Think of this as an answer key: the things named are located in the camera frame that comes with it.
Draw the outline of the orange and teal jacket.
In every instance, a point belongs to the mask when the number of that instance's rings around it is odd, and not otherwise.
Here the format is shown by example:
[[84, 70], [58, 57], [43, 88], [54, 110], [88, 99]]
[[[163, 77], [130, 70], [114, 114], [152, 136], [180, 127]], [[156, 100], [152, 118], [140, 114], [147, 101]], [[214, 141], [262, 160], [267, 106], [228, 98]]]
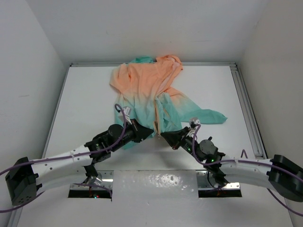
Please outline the orange and teal jacket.
[[185, 94], [171, 86], [183, 70], [174, 55], [135, 58], [112, 71], [110, 86], [117, 92], [115, 103], [131, 108], [130, 118], [153, 129], [151, 137], [178, 131], [182, 123], [197, 118], [201, 124], [223, 124], [227, 117], [218, 111], [202, 109]]

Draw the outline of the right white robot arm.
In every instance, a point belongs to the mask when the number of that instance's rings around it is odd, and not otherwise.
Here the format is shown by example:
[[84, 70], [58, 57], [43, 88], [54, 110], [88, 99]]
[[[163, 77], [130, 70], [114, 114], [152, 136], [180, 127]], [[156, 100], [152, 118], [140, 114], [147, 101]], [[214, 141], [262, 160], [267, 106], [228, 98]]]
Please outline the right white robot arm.
[[195, 129], [185, 127], [179, 131], [161, 133], [173, 150], [183, 148], [212, 174], [219, 185], [244, 183], [274, 190], [295, 202], [303, 201], [303, 169], [282, 155], [272, 159], [230, 158], [208, 138], [197, 142]]

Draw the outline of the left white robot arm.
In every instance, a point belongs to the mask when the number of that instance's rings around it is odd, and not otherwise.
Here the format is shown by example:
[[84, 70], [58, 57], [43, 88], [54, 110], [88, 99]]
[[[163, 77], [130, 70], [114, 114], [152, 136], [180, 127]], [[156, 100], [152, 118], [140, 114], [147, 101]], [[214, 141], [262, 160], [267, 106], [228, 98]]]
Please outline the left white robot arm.
[[129, 142], [144, 141], [153, 132], [132, 119], [125, 127], [110, 125], [92, 141], [61, 155], [35, 160], [28, 157], [18, 159], [5, 176], [12, 205], [22, 206], [44, 191], [97, 177], [96, 163], [110, 158], [112, 152]]

